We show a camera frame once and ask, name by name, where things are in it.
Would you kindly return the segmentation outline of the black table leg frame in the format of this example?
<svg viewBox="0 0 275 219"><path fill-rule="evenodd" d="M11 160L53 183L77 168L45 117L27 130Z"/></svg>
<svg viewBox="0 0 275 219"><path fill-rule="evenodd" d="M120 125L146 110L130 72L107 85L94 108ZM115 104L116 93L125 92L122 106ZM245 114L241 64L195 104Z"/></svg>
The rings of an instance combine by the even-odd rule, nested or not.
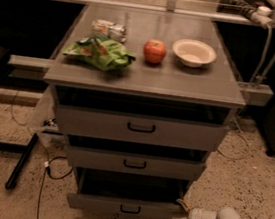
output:
<svg viewBox="0 0 275 219"><path fill-rule="evenodd" d="M15 168L12 170L10 177L4 185L7 190L13 190L17 185L17 178L19 177L21 171L23 171L23 167L27 163L29 156L31 156L31 152L37 141L39 141L39 137L35 133L31 136L31 140L26 145L0 142L0 151L20 154L18 163L16 163Z"/></svg>

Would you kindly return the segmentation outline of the grey drawer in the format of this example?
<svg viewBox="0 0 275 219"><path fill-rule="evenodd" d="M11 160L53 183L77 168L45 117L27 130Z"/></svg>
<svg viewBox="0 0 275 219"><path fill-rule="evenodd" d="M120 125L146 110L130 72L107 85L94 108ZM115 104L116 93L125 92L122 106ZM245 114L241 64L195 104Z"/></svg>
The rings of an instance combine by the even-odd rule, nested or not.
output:
<svg viewBox="0 0 275 219"><path fill-rule="evenodd" d="M58 86L56 122L68 135L214 151L228 126L207 106Z"/></svg>
<svg viewBox="0 0 275 219"><path fill-rule="evenodd" d="M189 149L135 144L90 137L69 137L72 166L195 181L206 167Z"/></svg>
<svg viewBox="0 0 275 219"><path fill-rule="evenodd" d="M78 190L68 194L71 208L130 216L181 218L187 211L179 179L77 168Z"/></svg>

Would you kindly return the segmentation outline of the grey middle drawer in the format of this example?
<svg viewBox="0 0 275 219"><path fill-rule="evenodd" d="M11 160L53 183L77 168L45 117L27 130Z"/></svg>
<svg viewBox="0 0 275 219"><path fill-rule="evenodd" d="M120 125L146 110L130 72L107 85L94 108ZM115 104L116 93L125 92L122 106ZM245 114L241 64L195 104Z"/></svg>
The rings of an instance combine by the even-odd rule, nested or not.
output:
<svg viewBox="0 0 275 219"><path fill-rule="evenodd" d="M72 166L195 181L206 167L189 149L135 144L90 137L69 137Z"/></svg>

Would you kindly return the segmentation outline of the grey top drawer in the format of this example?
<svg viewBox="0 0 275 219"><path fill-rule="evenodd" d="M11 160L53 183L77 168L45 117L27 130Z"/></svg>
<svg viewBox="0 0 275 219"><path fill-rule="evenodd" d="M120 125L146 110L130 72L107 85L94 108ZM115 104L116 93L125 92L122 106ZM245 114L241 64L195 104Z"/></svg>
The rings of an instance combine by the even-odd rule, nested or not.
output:
<svg viewBox="0 0 275 219"><path fill-rule="evenodd" d="M68 135L214 151L228 126L207 106L58 86L56 122Z"/></svg>

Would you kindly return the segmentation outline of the green chip bag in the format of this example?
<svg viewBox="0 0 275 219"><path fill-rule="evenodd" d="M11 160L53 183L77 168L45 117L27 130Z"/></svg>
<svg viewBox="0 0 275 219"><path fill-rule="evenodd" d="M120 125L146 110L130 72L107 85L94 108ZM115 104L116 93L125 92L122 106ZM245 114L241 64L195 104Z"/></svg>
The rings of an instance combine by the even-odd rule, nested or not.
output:
<svg viewBox="0 0 275 219"><path fill-rule="evenodd" d="M62 53L64 56L72 56L86 62L103 72L127 67L135 61L135 56L123 44L97 35L69 44Z"/></svg>

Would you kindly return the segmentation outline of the white power strip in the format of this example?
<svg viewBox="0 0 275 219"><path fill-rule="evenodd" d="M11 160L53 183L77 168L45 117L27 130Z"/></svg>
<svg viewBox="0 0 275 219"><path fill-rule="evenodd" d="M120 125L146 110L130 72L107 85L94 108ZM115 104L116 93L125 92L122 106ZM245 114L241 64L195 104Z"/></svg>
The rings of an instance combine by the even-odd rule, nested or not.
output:
<svg viewBox="0 0 275 219"><path fill-rule="evenodd" d="M239 12L252 23L258 24L265 29L273 22L271 19L272 9L265 5L254 8L244 0L231 0L230 4L236 6Z"/></svg>

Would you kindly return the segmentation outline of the white paper bowl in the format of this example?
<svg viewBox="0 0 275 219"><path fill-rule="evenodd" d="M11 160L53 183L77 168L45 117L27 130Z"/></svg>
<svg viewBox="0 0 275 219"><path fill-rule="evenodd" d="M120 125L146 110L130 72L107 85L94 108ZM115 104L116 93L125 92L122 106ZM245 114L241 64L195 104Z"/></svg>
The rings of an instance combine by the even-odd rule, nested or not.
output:
<svg viewBox="0 0 275 219"><path fill-rule="evenodd" d="M196 40L178 40L173 43L173 53L187 67L200 67L213 63L217 53L211 46Z"/></svg>

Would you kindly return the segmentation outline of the grey bottom drawer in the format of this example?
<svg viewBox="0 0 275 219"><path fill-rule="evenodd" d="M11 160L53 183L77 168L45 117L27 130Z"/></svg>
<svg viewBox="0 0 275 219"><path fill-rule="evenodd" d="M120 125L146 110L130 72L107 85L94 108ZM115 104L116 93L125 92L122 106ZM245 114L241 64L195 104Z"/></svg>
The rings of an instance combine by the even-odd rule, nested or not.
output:
<svg viewBox="0 0 275 219"><path fill-rule="evenodd" d="M130 216L181 218L187 211L179 179L77 168L78 190L68 194L71 208Z"/></svg>

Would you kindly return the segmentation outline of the grey drawer cabinet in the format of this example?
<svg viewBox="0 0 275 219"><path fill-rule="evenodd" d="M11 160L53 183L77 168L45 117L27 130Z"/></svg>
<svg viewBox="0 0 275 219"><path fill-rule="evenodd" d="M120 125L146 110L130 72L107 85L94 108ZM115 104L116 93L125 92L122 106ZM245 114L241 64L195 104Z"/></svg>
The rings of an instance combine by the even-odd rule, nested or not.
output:
<svg viewBox="0 0 275 219"><path fill-rule="evenodd" d="M235 110L244 106L244 98L227 64L217 29L211 20L97 4L85 8L68 39L75 42L88 37L95 19L126 25L128 32L125 44L135 56L135 61L128 67L102 72L72 57L58 56L45 75L45 81L55 98L55 111L58 104L55 89L58 86L199 104L217 113L227 126ZM184 66L174 53L168 52L161 64L148 64L142 49L144 43L152 38L162 40L166 46L182 39L202 40L216 51L217 59L194 69ZM181 149L196 153L204 164L211 153Z"/></svg>

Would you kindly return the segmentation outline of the red apple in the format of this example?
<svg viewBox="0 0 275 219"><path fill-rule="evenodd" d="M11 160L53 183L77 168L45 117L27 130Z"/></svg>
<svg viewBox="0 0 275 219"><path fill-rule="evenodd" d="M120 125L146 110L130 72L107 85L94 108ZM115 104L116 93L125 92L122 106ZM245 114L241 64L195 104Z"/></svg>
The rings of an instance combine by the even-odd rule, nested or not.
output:
<svg viewBox="0 0 275 219"><path fill-rule="evenodd" d="M148 63L159 64L165 58L166 50L167 48L162 41L158 39L148 40L143 48L144 59Z"/></svg>

